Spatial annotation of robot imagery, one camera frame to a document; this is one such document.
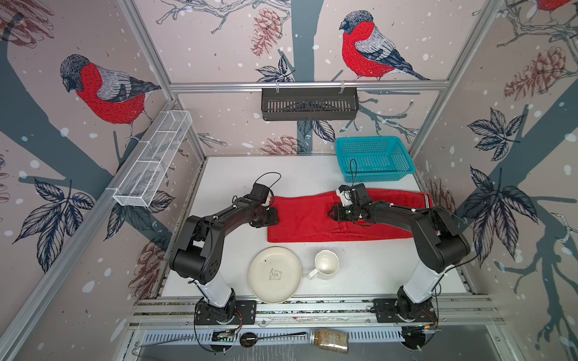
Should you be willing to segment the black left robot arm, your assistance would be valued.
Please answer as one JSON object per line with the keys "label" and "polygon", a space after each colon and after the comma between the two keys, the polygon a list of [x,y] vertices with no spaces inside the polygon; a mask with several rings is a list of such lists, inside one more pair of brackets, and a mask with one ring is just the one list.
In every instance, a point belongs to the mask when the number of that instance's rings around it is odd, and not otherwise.
{"label": "black left robot arm", "polygon": [[170,269],[193,281],[209,305],[227,308],[234,296],[233,288],[219,274],[224,240],[245,224],[257,229],[278,225],[273,200],[270,187],[255,183],[250,193],[236,198],[224,210],[204,217],[190,216],[173,246]]}

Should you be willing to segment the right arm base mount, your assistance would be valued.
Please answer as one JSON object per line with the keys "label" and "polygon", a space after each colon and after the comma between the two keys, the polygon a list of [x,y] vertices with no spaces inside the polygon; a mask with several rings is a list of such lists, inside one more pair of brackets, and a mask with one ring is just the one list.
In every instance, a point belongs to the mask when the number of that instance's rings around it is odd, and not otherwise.
{"label": "right arm base mount", "polygon": [[422,302],[413,302],[403,287],[395,299],[374,299],[370,312],[378,323],[437,323],[438,316],[432,303],[432,294]]}

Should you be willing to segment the cream round plate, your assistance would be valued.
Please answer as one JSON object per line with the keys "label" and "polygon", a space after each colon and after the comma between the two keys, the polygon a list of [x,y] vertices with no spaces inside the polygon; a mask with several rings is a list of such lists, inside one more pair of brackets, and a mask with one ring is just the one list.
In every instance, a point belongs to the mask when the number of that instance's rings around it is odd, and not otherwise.
{"label": "cream round plate", "polygon": [[262,302],[278,304],[290,299],[303,278],[301,262],[287,248],[271,247],[261,251],[248,269],[248,285]]}

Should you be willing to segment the red trousers with striped trim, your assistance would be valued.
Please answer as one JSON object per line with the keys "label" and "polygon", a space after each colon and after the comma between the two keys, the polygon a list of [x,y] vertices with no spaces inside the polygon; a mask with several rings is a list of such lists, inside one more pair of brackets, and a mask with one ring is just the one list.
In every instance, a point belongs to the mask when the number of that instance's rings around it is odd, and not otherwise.
{"label": "red trousers with striped trim", "polygon": [[411,239],[412,233],[387,225],[363,227],[340,223],[328,217],[335,205],[341,205],[335,192],[294,198],[277,197],[279,223],[267,230],[269,243],[372,242]]}

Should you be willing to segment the glass jar with grains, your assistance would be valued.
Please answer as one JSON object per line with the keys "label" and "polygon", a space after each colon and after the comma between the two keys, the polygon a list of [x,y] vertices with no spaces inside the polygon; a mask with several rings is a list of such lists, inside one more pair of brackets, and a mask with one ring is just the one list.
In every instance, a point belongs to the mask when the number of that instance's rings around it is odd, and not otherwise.
{"label": "glass jar with grains", "polygon": [[311,343],[322,349],[338,353],[349,353],[349,335],[347,332],[333,329],[314,329]]}

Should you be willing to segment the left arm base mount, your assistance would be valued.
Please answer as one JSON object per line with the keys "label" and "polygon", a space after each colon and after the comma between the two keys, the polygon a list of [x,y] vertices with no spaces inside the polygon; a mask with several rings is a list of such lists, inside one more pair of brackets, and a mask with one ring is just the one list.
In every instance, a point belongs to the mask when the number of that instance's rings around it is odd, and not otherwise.
{"label": "left arm base mount", "polygon": [[212,305],[203,296],[196,304],[194,323],[201,326],[254,325],[256,314],[257,302],[253,300],[237,300],[233,290],[223,308]]}

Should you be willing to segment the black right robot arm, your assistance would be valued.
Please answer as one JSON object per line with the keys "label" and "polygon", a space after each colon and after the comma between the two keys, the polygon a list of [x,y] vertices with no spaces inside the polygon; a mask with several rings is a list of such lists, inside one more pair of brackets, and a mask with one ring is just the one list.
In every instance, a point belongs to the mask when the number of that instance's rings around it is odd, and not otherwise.
{"label": "black right robot arm", "polygon": [[398,290],[399,312],[415,311],[430,301],[445,273],[457,266],[471,247],[451,213],[441,207],[409,208],[371,199],[364,184],[342,185],[342,201],[328,217],[337,222],[386,225],[412,233],[419,262],[409,280]]}

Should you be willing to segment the cream ceramic mug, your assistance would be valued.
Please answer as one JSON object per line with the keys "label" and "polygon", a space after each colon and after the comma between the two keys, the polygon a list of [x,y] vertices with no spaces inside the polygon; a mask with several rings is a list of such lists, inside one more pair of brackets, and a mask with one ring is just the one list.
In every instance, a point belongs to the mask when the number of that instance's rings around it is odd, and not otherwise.
{"label": "cream ceramic mug", "polygon": [[310,280],[317,278],[328,281],[335,276],[339,269],[339,257],[333,251],[323,250],[315,256],[315,267],[308,273],[307,277]]}

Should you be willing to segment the black hanging wall basket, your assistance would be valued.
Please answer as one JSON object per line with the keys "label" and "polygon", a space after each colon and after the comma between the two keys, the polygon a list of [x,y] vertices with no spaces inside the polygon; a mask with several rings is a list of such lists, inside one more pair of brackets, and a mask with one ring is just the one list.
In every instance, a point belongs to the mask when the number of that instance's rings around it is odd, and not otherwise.
{"label": "black hanging wall basket", "polygon": [[263,89],[266,121],[353,120],[359,111],[356,88]]}

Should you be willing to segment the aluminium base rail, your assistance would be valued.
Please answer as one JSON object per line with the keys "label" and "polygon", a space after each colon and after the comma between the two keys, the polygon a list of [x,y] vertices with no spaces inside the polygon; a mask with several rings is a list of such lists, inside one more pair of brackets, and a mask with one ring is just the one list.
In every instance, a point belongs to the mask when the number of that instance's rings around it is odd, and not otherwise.
{"label": "aluminium base rail", "polygon": [[500,341],[506,323],[488,296],[438,296],[418,316],[402,320],[391,297],[298,297],[281,304],[242,298],[233,319],[218,322],[196,298],[160,298],[138,302],[122,345],[139,349],[146,344],[215,344],[212,336],[232,330],[231,344],[245,332],[278,335],[306,329],[343,329],[351,341],[399,341],[404,334],[430,335],[450,326],[483,326]]}

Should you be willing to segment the teal plastic basket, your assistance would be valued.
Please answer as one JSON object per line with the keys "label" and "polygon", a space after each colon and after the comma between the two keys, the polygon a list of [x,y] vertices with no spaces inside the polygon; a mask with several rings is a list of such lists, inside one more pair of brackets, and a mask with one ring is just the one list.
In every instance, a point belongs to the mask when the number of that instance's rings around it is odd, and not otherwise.
{"label": "teal plastic basket", "polygon": [[335,146],[346,183],[400,181],[415,173],[415,164],[397,137],[337,138]]}

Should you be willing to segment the black spoon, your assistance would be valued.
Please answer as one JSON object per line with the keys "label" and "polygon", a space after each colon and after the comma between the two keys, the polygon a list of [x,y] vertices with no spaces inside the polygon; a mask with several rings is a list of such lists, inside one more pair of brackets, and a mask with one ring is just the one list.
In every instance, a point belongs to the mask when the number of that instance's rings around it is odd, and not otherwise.
{"label": "black spoon", "polygon": [[246,332],[241,335],[239,339],[239,344],[242,347],[250,348],[255,346],[259,341],[262,340],[270,340],[270,339],[278,339],[278,338],[295,338],[308,335],[308,332],[293,332],[289,334],[281,334],[281,335],[268,335],[268,336],[259,336],[253,332]]}

